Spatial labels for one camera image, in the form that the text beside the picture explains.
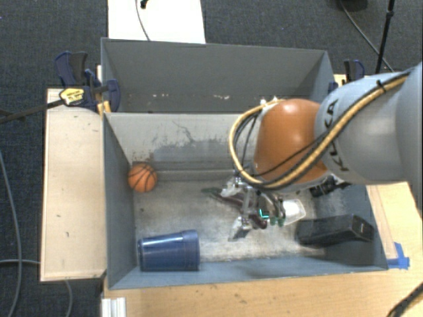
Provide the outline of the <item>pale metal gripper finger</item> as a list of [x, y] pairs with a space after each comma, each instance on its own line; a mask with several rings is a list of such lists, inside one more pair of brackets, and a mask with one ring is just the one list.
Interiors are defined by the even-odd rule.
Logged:
[[240, 238], [244, 238], [252, 230], [251, 222], [248, 218], [238, 216], [229, 231], [229, 242], [237, 241]]
[[236, 176], [230, 177], [222, 187], [220, 191], [220, 195], [222, 197], [231, 197], [237, 195], [242, 191], [242, 182]]

